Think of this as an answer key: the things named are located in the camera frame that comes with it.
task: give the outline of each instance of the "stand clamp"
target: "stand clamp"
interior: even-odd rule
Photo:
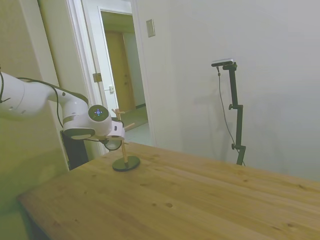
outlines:
[[[231,97],[232,97],[232,104],[229,105],[229,110],[231,109],[237,110],[235,144],[232,143],[231,147],[233,150],[234,149],[238,150],[238,153],[239,153],[236,164],[242,165],[244,162],[244,156],[246,152],[246,146],[241,145],[244,106],[238,104],[237,84],[236,84],[237,67],[238,67],[237,63],[234,62],[233,64],[223,66],[222,69],[229,70],[230,88],[231,88]]]

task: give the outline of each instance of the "door hinge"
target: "door hinge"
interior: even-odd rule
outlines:
[[[94,73],[94,74],[92,74],[92,75],[93,75],[93,81],[94,81],[95,83],[100,83],[100,82],[102,82],[102,77],[101,77],[101,73],[100,73],[100,72]]]

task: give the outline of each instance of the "open door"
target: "open door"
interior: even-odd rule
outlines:
[[[89,41],[92,50],[93,64],[97,73],[97,81],[100,85],[102,99],[105,99],[107,108],[119,108],[115,82],[112,72],[107,40],[104,34],[104,25],[101,11],[110,11],[122,14],[131,14],[129,1],[115,1],[110,4],[105,0],[82,0]]]

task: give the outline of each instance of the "wall plate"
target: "wall plate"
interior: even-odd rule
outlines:
[[[151,38],[151,37],[156,35],[155,26],[154,26],[154,20],[153,19],[150,19],[150,20],[146,21],[146,29],[147,29],[149,38]]]

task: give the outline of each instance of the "robotic arm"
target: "robotic arm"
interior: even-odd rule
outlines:
[[[119,141],[117,148],[121,146],[121,140],[125,138],[124,125],[113,120],[104,106],[89,107],[85,96],[46,82],[32,79],[25,82],[6,73],[0,72],[0,75],[0,118],[19,121],[33,117],[49,100],[62,107],[66,136],[75,140],[96,140],[107,149],[110,140]]]

